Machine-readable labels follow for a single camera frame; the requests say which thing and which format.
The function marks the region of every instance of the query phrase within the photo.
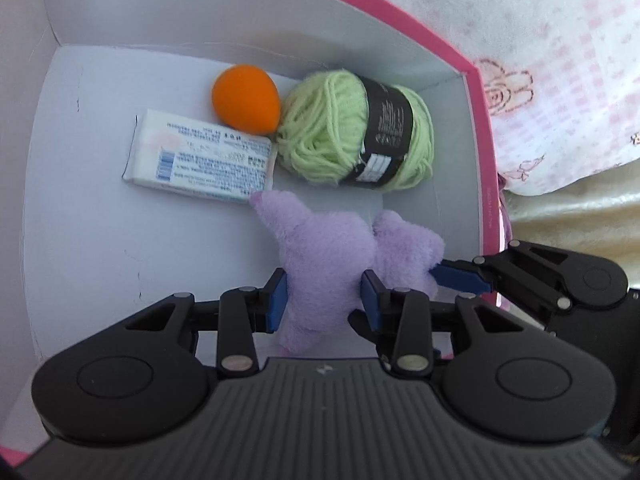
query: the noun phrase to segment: blue gripper pad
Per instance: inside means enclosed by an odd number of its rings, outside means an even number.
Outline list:
[[[382,330],[380,298],[378,295],[378,292],[382,290],[386,292],[386,288],[372,271],[362,273],[360,279],[360,300],[362,301],[364,312],[367,314],[369,327],[373,332],[380,332]]]
[[[287,294],[287,273],[283,272],[280,280],[275,285],[269,298],[269,311],[267,313],[267,332],[273,333],[280,327],[280,321],[284,309],[289,301]]]
[[[472,292],[478,295],[492,291],[491,285],[474,272],[456,269],[446,264],[437,265],[430,272],[439,286],[446,286],[459,292]]]

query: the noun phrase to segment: black yarn label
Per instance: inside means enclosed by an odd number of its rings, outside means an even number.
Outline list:
[[[398,89],[363,76],[356,77],[362,81],[367,94],[369,117],[358,162],[342,182],[380,187],[396,176],[409,153],[414,113]]]

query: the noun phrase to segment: white package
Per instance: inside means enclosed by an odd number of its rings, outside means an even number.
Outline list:
[[[273,186],[276,147],[267,137],[147,110],[123,179],[140,186],[246,202]]]

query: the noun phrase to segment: barcode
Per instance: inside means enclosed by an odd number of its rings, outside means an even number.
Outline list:
[[[156,172],[156,178],[158,180],[171,180],[171,172],[174,169],[174,152],[160,152],[160,160],[158,161],[158,171]]]

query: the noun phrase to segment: box wall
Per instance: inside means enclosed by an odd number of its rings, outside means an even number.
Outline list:
[[[345,67],[424,88],[457,71],[340,0],[45,0],[63,44],[135,46],[252,62],[302,78]]]
[[[0,0],[0,423],[36,366],[22,274],[31,127],[57,47],[43,0]]]
[[[462,76],[420,92],[435,134],[433,178],[405,191],[388,193],[386,209],[409,222],[428,226],[445,241],[445,257],[470,259],[482,254],[478,166],[473,122]]]

